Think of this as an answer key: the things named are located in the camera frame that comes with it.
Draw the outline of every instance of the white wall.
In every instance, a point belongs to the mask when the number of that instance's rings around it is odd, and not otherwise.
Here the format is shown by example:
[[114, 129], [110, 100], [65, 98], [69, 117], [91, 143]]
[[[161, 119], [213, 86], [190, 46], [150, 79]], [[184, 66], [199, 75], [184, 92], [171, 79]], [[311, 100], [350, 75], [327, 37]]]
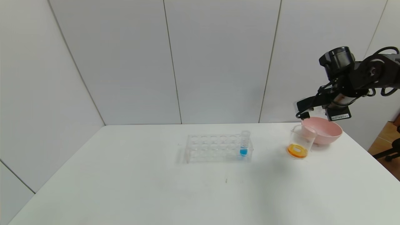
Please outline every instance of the white wall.
[[180, 124], [162, 0], [50, 0], [106, 125]]
[[182, 123], [258, 123], [280, 0], [166, 0]]
[[[400, 48], [399, 9], [400, 1], [388, 0], [366, 57], [386, 46]], [[394, 51], [387, 50], [383, 53], [394, 53]], [[368, 150], [386, 122], [393, 121], [398, 115], [400, 90], [391, 96], [382, 97], [380, 89], [377, 89], [376, 96], [358, 99], [350, 106], [350, 111], [352, 118], [338, 121], [338, 124], [363, 148]]]
[[1, 158], [37, 191], [103, 122], [46, 0], [1, 1]]
[[298, 121], [293, 103], [328, 83], [318, 59], [339, 46], [362, 59], [385, 3], [282, 0], [260, 122]]
[[31, 192], [7, 167], [0, 163], [0, 224], [7, 225], [33, 197]]

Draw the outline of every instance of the glass beaker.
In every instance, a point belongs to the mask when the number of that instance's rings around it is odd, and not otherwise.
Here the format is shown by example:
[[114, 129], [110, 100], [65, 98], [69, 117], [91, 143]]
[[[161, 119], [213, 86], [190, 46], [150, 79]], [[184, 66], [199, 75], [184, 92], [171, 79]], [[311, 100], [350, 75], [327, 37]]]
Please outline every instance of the glass beaker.
[[304, 125], [296, 125], [290, 131], [290, 142], [286, 148], [287, 152], [298, 159], [307, 157], [317, 132]]

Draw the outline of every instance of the label sticker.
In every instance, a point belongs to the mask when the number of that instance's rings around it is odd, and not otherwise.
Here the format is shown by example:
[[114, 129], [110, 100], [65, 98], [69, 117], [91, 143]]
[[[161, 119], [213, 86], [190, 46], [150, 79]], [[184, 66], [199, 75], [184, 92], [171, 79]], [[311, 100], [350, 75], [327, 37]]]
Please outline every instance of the label sticker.
[[342, 115], [332, 116], [331, 120], [335, 121], [335, 120], [340, 120], [340, 119], [349, 118], [349, 117], [350, 117], [350, 115], [348, 113], [346, 113], [346, 114], [342, 114]]

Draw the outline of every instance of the black chair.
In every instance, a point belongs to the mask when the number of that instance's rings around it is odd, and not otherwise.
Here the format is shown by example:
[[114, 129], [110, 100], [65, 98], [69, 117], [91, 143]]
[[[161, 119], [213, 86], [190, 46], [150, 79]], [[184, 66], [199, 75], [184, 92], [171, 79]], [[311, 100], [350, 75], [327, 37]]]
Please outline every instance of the black chair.
[[[400, 133], [400, 126], [397, 127], [397, 132]], [[373, 157], [376, 159], [385, 157], [385, 161], [387, 161], [387, 162], [392, 161], [392, 159], [394, 159], [394, 158], [400, 157], [400, 138], [398, 138], [392, 142], [391, 149], [388, 149], [386, 151], [383, 151], [381, 153], [373, 155]]]

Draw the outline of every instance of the wall seam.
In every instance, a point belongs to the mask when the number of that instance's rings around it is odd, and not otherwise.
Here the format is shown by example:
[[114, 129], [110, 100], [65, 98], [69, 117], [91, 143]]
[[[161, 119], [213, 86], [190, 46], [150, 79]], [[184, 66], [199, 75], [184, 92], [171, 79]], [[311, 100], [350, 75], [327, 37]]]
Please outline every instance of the wall seam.
[[381, 14], [381, 15], [380, 15], [380, 17], [379, 17], [378, 24], [376, 25], [376, 28], [375, 28], [374, 34], [372, 35], [372, 38], [371, 38], [370, 44], [368, 45], [368, 47], [367, 47], [367, 50], [365, 51], [365, 54], [364, 54], [364, 58], [362, 58], [362, 59], [365, 59], [365, 57], [367, 56], [368, 50], [369, 50], [369, 49], [370, 49], [370, 47], [371, 47], [372, 40], [373, 40], [373, 39], [374, 39], [374, 37], [375, 37], [376, 30], [378, 29], [378, 26], [379, 26], [380, 20], [382, 19], [383, 13], [385, 12], [386, 5], [388, 4], [388, 1], [389, 1], [389, 0], [386, 0], [385, 6], [383, 7], [383, 10], [382, 10], [382, 14]]
[[280, 17], [280, 9], [281, 9], [281, 7], [282, 7], [282, 0], [281, 0], [280, 3], [279, 3], [278, 18], [276, 19], [274, 40], [273, 40], [273, 42], [272, 42], [271, 57], [270, 57], [270, 62], [269, 62], [269, 64], [268, 64], [267, 79], [265, 80], [264, 94], [263, 94], [263, 96], [262, 96], [261, 109], [260, 109], [260, 117], [258, 118], [258, 123], [260, 123], [260, 121], [261, 121], [262, 107], [263, 107], [263, 105], [264, 105], [265, 92], [267, 91], [267, 83], [268, 83], [268, 77], [269, 77], [269, 75], [270, 75], [271, 62], [272, 62], [272, 54], [274, 53], [275, 40], [276, 40], [276, 33], [277, 33], [277, 31], [278, 31], [278, 23], [279, 23], [279, 17]]
[[172, 71], [174, 72], [174, 80], [175, 80], [175, 88], [176, 88], [176, 99], [178, 100], [179, 118], [180, 118], [180, 123], [182, 124], [182, 114], [180, 113], [179, 96], [178, 96], [178, 85], [176, 84], [175, 66], [174, 66], [174, 59], [173, 59], [173, 57], [172, 57], [172, 47], [171, 47], [171, 39], [170, 39], [170, 30], [169, 30], [169, 28], [168, 28], [167, 11], [166, 11], [166, 9], [165, 9], [165, 0], [162, 0], [162, 3], [164, 4], [165, 23], [166, 23], [166, 25], [167, 25], [168, 42], [169, 42], [169, 44], [170, 44], [171, 61], [172, 61]]
[[99, 111], [99, 109], [98, 109], [96, 103], [95, 103], [94, 100], [93, 100], [93, 97], [92, 97], [92, 95], [91, 95], [91, 93], [90, 93], [90, 91], [89, 91], [89, 89], [88, 89], [88, 86], [86, 85], [85, 81], [83, 80], [83, 77], [82, 77], [82, 74], [81, 74], [80, 71], [79, 71], [78, 65], [76, 64], [75, 59], [74, 59], [74, 57], [72, 56], [70, 47], [68, 46], [67, 41], [66, 41], [66, 39], [65, 39], [65, 37], [64, 37], [64, 34], [62, 33], [62, 30], [61, 30], [61, 27], [60, 27], [60, 23], [59, 23], [58, 20], [57, 20], [56, 14], [54, 13], [54, 10], [53, 10], [53, 7], [52, 7], [52, 5], [51, 5], [51, 3], [50, 3], [50, 0], [47, 0], [47, 2], [48, 2], [48, 4], [49, 4], [50, 10], [51, 10], [51, 12], [52, 12], [52, 14], [53, 14], [53, 17], [54, 17], [54, 19], [56, 20], [56, 24], [57, 24], [57, 26], [58, 26], [58, 30], [60, 31], [61, 37], [62, 37], [62, 39], [63, 39], [63, 41], [64, 41], [64, 44], [65, 44], [65, 46], [67, 47], [68, 52], [70, 53], [71, 59], [72, 59], [72, 61], [74, 62], [74, 65], [75, 65], [76, 70], [78, 71], [79, 77], [80, 77], [80, 79], [81, 79], [83, 85], [85, 86], [86, 91], [88, 92], [89, 97], [90, 97], [90, 99], [92, 100], [92, 102], [93, 102], [93, 104], [94, 104], [94, 107], [96, 108], [97, 113], [99, 114], [100, 119], [101, 119], [102, 122], [103, 122], [103, 125], [105, 126], [106, 123], [104, 122], [104, 119], [103, 119], [103, 117], [101, 116], [100, 111]]
[[14, 171], [12, 171], [12, 169], [10, 167], [7, 166], [7, 164], [4, 163], [4, 161], [2, 159], [0, 159], [0, 163], [2, 163], [12, 174], [14, 174], [14, 176], [21, 181], [21, 183], [23, 183], [33, 194], [36, 194], [36, 192], [34, 192], [32, 190], [32, 188], [30, 188], [16, 173], [14, 173]]

